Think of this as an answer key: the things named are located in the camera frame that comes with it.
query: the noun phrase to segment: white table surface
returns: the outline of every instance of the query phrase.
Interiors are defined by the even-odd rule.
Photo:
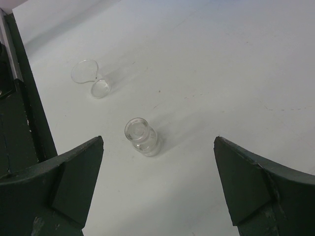
[[[86,236],[237,236],[213,153],[221,135],[315,174],[313,0],[29,0],[14,9],[61,154],[104,139]],[[104,99],[75,84],[95,59]],[[133,150],[145,118],[161,155]]]

